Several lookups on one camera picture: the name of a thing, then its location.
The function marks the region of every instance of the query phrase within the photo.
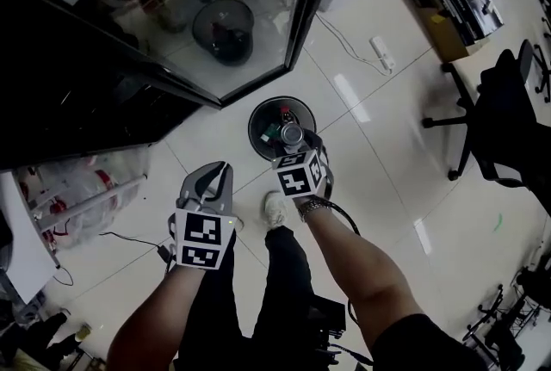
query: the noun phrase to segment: cardboard box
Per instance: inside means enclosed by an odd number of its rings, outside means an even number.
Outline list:
[[[466,58],[479,51],[489,39],[486,37],[466,46],[457,26],[441,0],[413,0],[419,19],[428,31],[432,44],[443,62]]]

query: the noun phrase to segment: black pants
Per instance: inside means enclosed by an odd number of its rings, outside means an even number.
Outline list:
[[[268,232],[266,290],[253,337],[248,339],[239,329],[232,288],[235,238],[234,233],[220,269],[208,271],[201,283],[180,344],[178,367],[302,368],[313,341],[307,323],[313,291],[306,254],[287,227]]]
[[[22,350],[46,368],[51,370],[59,368],[59,363],[63,358],[72,353],[80,344],[75,339],[75,335],[71,334],[61,342],[54,343],[50,348],[47,347],[55,333],[66,321],[67,317],[59,312],[46,321],[32,324],[23,338]]]

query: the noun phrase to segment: white tile floor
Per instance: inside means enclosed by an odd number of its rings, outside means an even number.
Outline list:
[[[504,48],[516,52],[525,38],[545,45],[536,0],[495,1],[505,26],[480,52],[458,62],[471,87]],[[259,206],[276,185],[269,165],[251,149],[246,125],[262,100],[296,96],[313,110],[330,154],[337,183],[333,200],[404,270],[421,307],[457,336],[486,293],[500,282],[509,283],[541,237],[546,214],[527,190],[485,181],[474,162],[458,182],[447,181],[449,167],[459,160],[464,128],[425,131],[419,122],[426,114],[456,112],[457,94],[402,0],[358,0],[325,18],[364,57],[374,56],[368,39],[381,35],[397,60],[396,73],[383,77],[352,60],[314,21],[292,73],[222,112],[201,109],[154,148],[152,176],[113,230],[152,242],[164,240],[166,219],[187,171],[218,159],[229,162],[234,168],[234,211],[245,222],[235,247],[234,289],[241,328],[251,334],[268,266]],[[537,78],[534,65],[530,96],[539,121],[551,125],[551,105],[544,105],[533,91]],[[314,290],[345,302],[309,231],[295,213],[291,217],[289,226],[309,258]],[[162,279],[164,266],[150,249],[100,237],[59,254],[75,286],[51,281],[46,294],[51,305],[73,312],[74,323],[86,320],[92,325],[84,344],[90,353],[105,357],[123,321]],[[350,321],[341,340],[366,352]],[[335,369],[353,367],[353,361],[343,357]]]

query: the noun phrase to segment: white sneaker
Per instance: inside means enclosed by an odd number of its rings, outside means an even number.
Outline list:
[[[269,230],[284,226],[288,219],[285,197],[278,190],[268,192],[264,197],[264,218]]]

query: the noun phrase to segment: white desk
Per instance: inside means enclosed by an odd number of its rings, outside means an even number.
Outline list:
[[[12,172],[0,173],[0,209],[14,237],[6,273],[27,304],[55,275],[58,261],[39,234]]]

